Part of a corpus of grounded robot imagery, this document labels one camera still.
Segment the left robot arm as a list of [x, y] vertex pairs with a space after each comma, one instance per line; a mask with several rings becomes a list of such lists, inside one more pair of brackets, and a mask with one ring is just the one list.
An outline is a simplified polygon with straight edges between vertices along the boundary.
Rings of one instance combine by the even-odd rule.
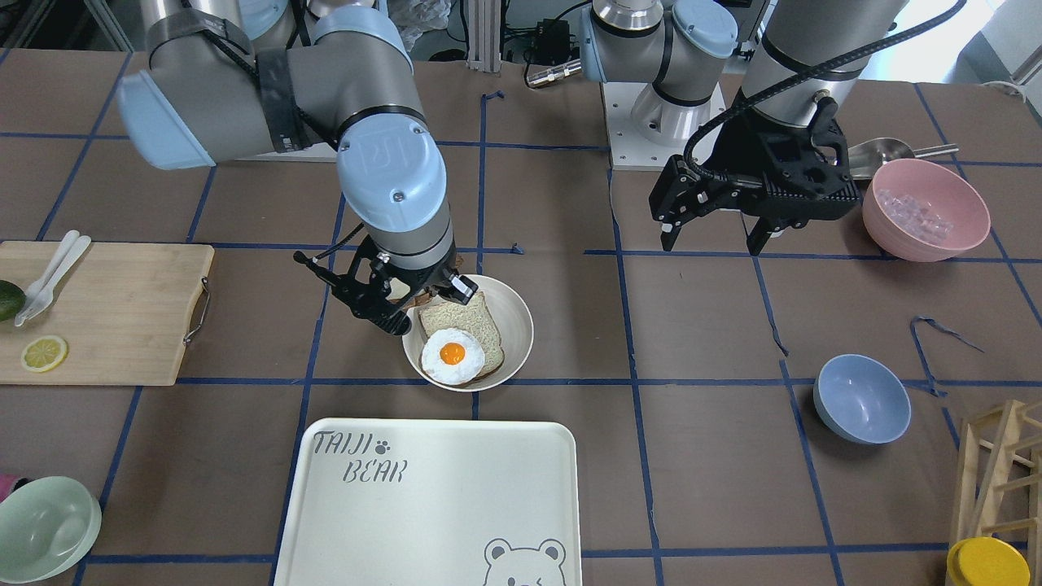
[[886, 36], [901, 1], [779, 1], [731, 108], [711, 98], [739, 47], [739, 24], [715, 1], [594, 1], [580, 62], [598, 82], [641, 83], [640, 133], [673, 149], [649, 195], [661, 245], [717, 210], [754, 216], [759, 255], [772, 234], [834, 221], [862, 203], [837, 111], [866, 57], [834, 64]]

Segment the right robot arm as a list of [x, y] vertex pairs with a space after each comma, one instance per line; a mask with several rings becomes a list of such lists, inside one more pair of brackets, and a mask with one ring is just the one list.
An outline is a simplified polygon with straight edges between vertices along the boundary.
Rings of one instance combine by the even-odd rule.
[[374, 1], [144, 1], [145, 69], [120, 81], [120, 118], [164, 170], [334, 149], [345, 203], [367, 233], [346, 274], [294, 259], [353, 316], [394, 336], [420, 294], [460, 306], [477, 293], [457, 268], [446, 167], [414, 65]]

